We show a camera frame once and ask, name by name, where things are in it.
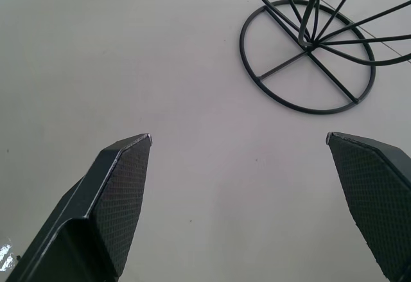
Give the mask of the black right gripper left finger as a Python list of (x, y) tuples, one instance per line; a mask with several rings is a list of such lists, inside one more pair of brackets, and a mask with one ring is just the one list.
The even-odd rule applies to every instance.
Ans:
[(58, 201), (5, 282), (118, 282), (136, 231), (152, 137), (104, 148)]

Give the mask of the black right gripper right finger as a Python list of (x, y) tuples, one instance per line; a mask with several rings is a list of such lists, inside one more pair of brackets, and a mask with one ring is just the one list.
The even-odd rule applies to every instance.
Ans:
[(374, 139), (329, 132), (350, 214), (389, 282), (411, 282), (411, 157)]

